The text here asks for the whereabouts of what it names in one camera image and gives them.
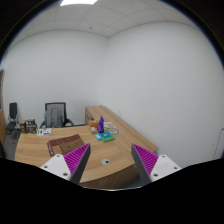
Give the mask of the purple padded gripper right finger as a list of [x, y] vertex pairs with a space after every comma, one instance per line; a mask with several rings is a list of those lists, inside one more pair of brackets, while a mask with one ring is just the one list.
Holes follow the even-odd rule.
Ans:
[[167, 155], [156, 155], [136, 144], [132, 145], [131, 154], [143, 186], [180, 170]]

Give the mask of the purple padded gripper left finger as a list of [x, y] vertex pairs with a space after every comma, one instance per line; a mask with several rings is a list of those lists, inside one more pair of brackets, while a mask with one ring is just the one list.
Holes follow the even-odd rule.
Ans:
[[89, 144], [81, 146], [65, 155], [56, 154], [41, 169], [72, 183], [78, 184], [91, 154]]

